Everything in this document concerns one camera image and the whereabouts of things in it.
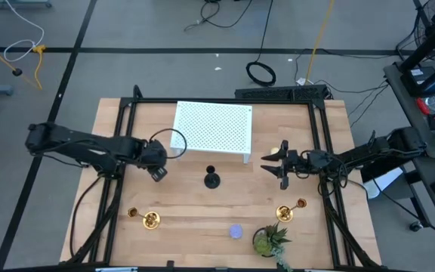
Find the blue object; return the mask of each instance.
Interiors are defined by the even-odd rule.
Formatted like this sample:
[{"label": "blue object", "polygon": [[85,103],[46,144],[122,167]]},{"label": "blue object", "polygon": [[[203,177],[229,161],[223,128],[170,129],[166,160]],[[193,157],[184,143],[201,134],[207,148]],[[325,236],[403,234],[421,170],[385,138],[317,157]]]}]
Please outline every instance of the blue object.
[{"label": "blue object", "polygon": [[230,236],[233,239],[239,239],[242,237],[242,227],[240,224],[234,224],[230,227]]}]

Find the wooden tabletop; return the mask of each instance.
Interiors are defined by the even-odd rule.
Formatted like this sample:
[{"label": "wooden tabletop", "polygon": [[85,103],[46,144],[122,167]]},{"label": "wooden tabletop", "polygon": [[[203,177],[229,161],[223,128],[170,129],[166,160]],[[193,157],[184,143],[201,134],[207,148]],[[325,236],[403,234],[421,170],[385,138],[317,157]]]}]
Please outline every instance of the wooden tabletop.
[{"label": "wooden tabletop", "polygon": [[[327,100],[325,105],[335,152],[353,148],[344,102]],[[94,134],[113,135],[118,106],[119,99],[100,100]],[[278,206],[293,206],[298,198],[303,198],[307,207],[295,209],[291,222],[280,223],[280,227],[288,228],[287,238],[292,240],[285,244],[286,260],[293,268],[333,267],[322,197],[317,193],[318,177],[302,180],[289,175],[288,189],[280,190],[279,180],[260,167],[273,164],[262,161],[261,157],[284,139],[289,141],[290,149],[298,152],[313,149],[307,106],[252,106],[252,154],[248,164],[242,163],[240,155],[189,151],[180,160],[167,161],[168,175],[160,182],[154,182],[147,171],[127,166],[111,265],[162,267],[172,260],[176,267],[276,268],[272,258],[254,252],[252,236],[258,228],[277,222]],[[132,136],[148,139],[160,129],[172,128],[175,107],[176,104],[138,104]],[[318,111],[316,117],[324,147]],[[170,132],[157,137],[166,148],[170,138]],[[213,165],[221,177],[221,185],[213,190],[203,182],[208,165]],[[94,170],[83,170],[76,200],[95,178]],[[358,172],[352,172],[349,178],[362,182]],[[79,207],[75,249],[94,228],[102,185],[101,181]],[[342,192],[350,232],[372,260],[380,264],[365,191],[348,184]],[[131,207],[143,214],[158,212],[162,223],[155,230],[145,229],[141,218],[127,216]],[[229,236],[233,224],[241,224],[241,239]],[[338,229],[336,233],[341,261],[345,264]],[[98,259],[102,259],[105,240],[106,231],[100,238]],[[69,258],[69,231],[60,258],[62,261]]]}]

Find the gray floor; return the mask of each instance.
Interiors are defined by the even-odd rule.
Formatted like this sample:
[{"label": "gray floor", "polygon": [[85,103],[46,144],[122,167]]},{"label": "gray floor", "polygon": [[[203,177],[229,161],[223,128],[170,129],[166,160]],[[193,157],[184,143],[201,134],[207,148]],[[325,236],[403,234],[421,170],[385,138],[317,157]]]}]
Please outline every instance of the gray floor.
[{"label": "gray floor", "polygon": [[[31,8],[20,12],[45,28],[44,43],[48,47],[71,47],[89,0],[53,0],[53,3],[51,10]],[[185,4],[184,0],[99,0],[83,46],[256,48],[261,41],[268,3],[256,0],[232,29],[204,25],[183,32],[186,25],[199,18],[201,0],[187,0]],[[215,21],[222,24],[233,21],[245,5],[246,1],[223,0]],[[327,6],[328,0],[275,1],[265,48],[313,47]],[[320,47],[390,50],[408,34],[414,16],[412,0],[340,0],[335,3]],[[10,11],[0,11],[0,46],[38,37],[37,29]],[[270,54],[263,55],[261,61],[275,69],[276,85],[284,86],[293,84],[295,65],[288,59],[295,57]],[[12,97],[0,97],[0,245],[31,163],[23,145],[26,128],[32,122],[47,119],[68,58],[68,54],[45,54],[40,72],[44,91],[34,90],[14,78],[0,63],[0,84],[15,87]],[[80,54],[57,123],[90,131],[99,99],[130,96],[134,84],[140,86],[146,97],[233,97],[237,88],[257,87],[245,72],[245,65],[255,58],[254,54]],[[309,55],[299,59],[299,76],[305,76],[309,60]],[[324,79],[349,91],[371,88],[382,82],[383,66],[395,60],[396,57],[370,60],[319,55],[311,80]],[[37,61],[37,56],[31,54],[17,66],[31,76]],[[366,94],[335,92],[334,96],[345,100],[350,112]],[[354,113],[350,121],[358,115]],[[362,144],[373,130],[383,135],[407,125],[392,91],[386,89],[355,124],[353,138],[356,144]],[[58,262],[78,179],[78,169],[43,159],[6,268]],[[433,215],[432,205],[427,207]],[[435,271],[432,230],[409,232],[406,228],[412,219],[386,200],[371,201],[370,210],[384,264],[397,269]]]}]

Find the gold candle holder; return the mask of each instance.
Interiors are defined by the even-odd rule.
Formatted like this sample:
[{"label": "gold candle holder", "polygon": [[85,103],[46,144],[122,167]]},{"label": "gold candle holder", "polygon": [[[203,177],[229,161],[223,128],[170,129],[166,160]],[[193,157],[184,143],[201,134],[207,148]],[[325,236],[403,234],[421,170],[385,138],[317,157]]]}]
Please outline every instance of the gold candle holder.
[{"label": "gold candle holder", "polygon": [[296,208],[304,208],[307,206],[307,201],[305,199],[298,199],[296,205],[293,208],[290,208],[286,205],[281,205],[276,208],[276,218],[280,222],[288,223],[293,219],[293,210]]},{"label": "gold candle holder", "polygon": [[154,230],[160,225],[160,215],[157,212],[147,212],[145,215],[141,215],[137,208],[132,207],[127,211],[129,218],[136,216],[142,217],[142,224],[147,230]]}]

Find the white pegboard stand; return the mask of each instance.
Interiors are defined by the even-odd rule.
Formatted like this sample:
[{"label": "white pegboard stand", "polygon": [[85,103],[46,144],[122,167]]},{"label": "white pegboard stand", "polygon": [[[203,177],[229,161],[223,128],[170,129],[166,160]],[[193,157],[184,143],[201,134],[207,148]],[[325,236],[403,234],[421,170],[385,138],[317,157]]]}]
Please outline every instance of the white pegboard stand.
[{"label": "white pegboard stand", "polygon": [[[230,104],[177,102],[174,129],[187,140],[187,149],[251,156],[252,107]],[[184,150],[184,141],[172,132],[171,150],[175,156]]]}]

